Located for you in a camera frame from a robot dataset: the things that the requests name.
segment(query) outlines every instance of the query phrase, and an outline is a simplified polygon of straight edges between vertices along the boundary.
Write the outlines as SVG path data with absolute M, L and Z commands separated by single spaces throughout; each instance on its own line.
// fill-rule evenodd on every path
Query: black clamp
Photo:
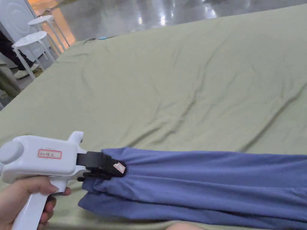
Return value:
M 78 181 L 83 182 L 85 177 L 95 177 L 110 180 L 112 177 L 123 177 L 126 175 L 127 166 L 125 162 L 115 160 L 103 152 L 87 152 L 77 154 L 77 165 L 85 166 L 90 172 L 79 177 Z

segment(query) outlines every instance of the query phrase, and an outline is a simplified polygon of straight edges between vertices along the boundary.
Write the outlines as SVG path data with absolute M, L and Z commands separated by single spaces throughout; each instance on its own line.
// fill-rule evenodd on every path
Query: blue fabric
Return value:
M 307 229 L 307 155 L 104 149 L 123 178 L 86 178 L 79 206 L 103 216 Z

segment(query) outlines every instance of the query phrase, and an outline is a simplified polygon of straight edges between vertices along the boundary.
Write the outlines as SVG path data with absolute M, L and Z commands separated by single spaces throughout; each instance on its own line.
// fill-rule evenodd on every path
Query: white plastic gun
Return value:
M 38 136 L 19 136 L 0 148 L 0 175 L 5 183 L 33 176 L 49 176 L 50 182 L 65 191 L 69 180 L 85 177 L 110 179 L 123 177 L 126 165 L 102 152 L 80 148 L 83 132 L 73 132 L 68 140 Z M 30 195 L 14 221 L 12 230 L 36 230 L 43 212 L 46 195 Z

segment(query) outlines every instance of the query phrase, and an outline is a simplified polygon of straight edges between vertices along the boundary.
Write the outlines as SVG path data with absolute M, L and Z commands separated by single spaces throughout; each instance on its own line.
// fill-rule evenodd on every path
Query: red bordered label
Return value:
M 38 151 L 38 157 L 61 159 L 62 158 L 62 152 L 56 151 L 56 150 L 49 150 L 49 149 L 40 149 Z
M 117 163 L 113 165 L 114 168 L 116 168 L 118 171 L 120 171 L 122 174 L 124 174 L 126 167 L 123 166 L 121 163 Z

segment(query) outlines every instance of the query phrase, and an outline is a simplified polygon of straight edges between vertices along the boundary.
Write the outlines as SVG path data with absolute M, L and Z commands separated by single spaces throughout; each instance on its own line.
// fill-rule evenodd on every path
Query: skin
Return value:
M 47 177 L 32 177 L 9 185 L 0 193 L 0 230 L 11 230 L 15 218 L 32 193 L 40 192 L 44 195 L 50 195 L 57 190 L 58 188 L 53 186 Z M 71 190 L 66 188 L 63 195 L 70 194 Z M 55 205 L 56 199 L 48 197 L 38 230 L 44 230 L 48 227 L 48 220 L 53 216 Z

